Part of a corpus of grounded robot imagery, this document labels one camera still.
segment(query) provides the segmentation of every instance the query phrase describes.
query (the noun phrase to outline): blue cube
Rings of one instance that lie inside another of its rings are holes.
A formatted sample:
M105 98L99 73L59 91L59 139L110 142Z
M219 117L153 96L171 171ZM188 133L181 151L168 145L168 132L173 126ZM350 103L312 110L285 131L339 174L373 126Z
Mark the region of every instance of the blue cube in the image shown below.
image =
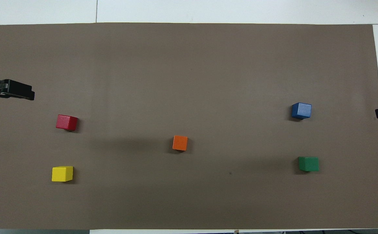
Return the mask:
M306 119L311 117L312 105L298 102L292 106L292 117Z

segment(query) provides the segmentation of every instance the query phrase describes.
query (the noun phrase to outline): green cube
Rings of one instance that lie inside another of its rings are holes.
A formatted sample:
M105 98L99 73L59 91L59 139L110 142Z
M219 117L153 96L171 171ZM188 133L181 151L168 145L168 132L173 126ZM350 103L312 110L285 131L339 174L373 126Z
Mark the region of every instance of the green cube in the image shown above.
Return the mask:
M318 172L319 159L317 157L299 157L299 169L305 172Z

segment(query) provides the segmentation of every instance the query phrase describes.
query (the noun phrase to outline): colored block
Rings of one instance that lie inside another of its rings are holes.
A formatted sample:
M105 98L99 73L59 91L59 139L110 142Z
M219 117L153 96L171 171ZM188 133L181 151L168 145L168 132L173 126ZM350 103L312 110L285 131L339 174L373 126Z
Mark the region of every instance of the colored block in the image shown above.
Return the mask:
M69 115L58 115L58 121L56 122L56 128L61 128L69 131L76 129L76 123L78 118Z
M319 159L317 157L299 157L299 169L305 172L318 172Z
M312 105L298 102L292 106L292 117L306 119L311 117Z
M172 149L176 150L186 150L188 144L187 136L174 136Z
M52 168L52 181L66 182L73 179L73 166L57 166Z

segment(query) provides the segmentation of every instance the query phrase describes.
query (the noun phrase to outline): yellow cube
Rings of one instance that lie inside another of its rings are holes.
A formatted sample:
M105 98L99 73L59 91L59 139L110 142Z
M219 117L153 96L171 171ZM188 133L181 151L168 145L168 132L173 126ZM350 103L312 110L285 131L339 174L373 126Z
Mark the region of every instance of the yellow cube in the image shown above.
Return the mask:
M73 166L57 166L52 168L52 181L66 182L73 179Z

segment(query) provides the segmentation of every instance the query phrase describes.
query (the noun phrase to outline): robotic end effector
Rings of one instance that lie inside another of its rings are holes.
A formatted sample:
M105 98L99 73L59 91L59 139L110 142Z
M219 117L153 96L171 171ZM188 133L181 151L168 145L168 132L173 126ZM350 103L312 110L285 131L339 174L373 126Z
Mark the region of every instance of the robotic end effector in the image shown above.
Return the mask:
M0 98L24 98L34 100L32 87L14 80L0 80Z

